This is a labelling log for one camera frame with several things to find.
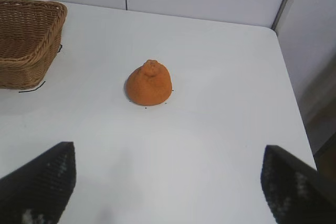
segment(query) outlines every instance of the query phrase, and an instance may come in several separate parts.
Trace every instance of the dark floor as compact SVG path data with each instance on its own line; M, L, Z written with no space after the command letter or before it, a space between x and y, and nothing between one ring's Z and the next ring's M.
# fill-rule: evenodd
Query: dark floor
M336 133L314 155L318 171L336 182Z

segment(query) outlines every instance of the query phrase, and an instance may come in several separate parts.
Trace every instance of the textured orange object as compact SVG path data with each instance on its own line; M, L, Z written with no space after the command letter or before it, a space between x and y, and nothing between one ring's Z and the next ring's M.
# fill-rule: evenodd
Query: textured orange object
M128 77L126 92L139 105L160 104L172 93L169 72L156 60L148 60Z

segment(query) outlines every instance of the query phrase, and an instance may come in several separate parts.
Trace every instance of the wicker basket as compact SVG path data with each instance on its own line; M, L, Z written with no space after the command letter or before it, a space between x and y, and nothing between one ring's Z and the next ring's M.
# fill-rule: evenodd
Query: wicker basket
M66 15L61 3L0 0L0 88L28 89L42 81Z

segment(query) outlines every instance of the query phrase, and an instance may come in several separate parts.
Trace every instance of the white table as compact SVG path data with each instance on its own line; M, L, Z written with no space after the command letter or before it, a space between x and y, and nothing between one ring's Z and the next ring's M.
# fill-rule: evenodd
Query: white table
M314 167L277 37L268 28L66 4L63 49L37 91L0 90L0 175L74 141L66 223L275 223L267 144ZM147 59L170 71L158 106L123 85Z

